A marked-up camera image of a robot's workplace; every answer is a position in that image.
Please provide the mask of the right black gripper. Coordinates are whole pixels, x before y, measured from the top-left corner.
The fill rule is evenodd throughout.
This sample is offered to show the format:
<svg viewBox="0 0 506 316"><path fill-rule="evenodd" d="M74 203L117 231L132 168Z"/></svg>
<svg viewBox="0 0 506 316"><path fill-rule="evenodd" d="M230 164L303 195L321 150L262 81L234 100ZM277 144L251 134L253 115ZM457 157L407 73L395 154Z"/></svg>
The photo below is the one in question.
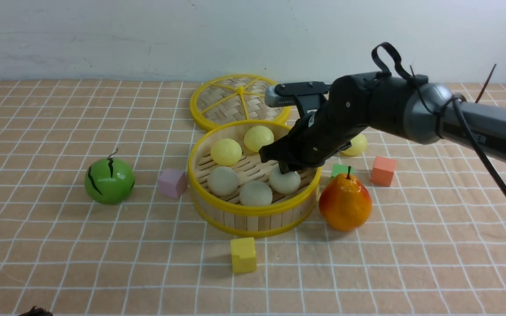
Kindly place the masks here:
<svg viewBox="0 0 506 316"><path fill-rule="evenodd" d="M376 74L336 79L319 110L300 117L287 135L261 147L261 162L277 161L286 172L323 166L354 136L378 122L380 84Z"/></svg>

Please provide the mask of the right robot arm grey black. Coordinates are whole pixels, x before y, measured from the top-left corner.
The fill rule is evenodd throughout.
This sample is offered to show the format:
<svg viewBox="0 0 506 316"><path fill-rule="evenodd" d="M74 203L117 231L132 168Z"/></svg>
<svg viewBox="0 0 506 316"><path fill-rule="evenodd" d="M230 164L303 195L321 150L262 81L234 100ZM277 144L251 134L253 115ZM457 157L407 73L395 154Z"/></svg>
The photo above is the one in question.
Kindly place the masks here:
<svg viewBox="0 0 506 316"><path fill-rule="evenodd" d="M374 73L336 79L322 106L263 146L260 158L293 171L320 167L367 127L418 144L477 143L487 156L506 163L506 108L459 100L441 84L416 90L402 78L375 79Z"/></svg>

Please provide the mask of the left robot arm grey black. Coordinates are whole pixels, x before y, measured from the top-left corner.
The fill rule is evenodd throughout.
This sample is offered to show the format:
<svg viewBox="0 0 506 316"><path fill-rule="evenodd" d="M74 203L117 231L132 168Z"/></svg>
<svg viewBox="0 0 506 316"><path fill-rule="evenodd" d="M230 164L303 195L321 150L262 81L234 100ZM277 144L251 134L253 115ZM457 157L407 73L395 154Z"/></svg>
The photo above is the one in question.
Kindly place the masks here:
<svg viewBox="0 0 506 316"><path fill-rule="evenodd" d="M52 312L46 310L45 308L33 306L27 312L19 314L18 316L54 316Z"/></svg>

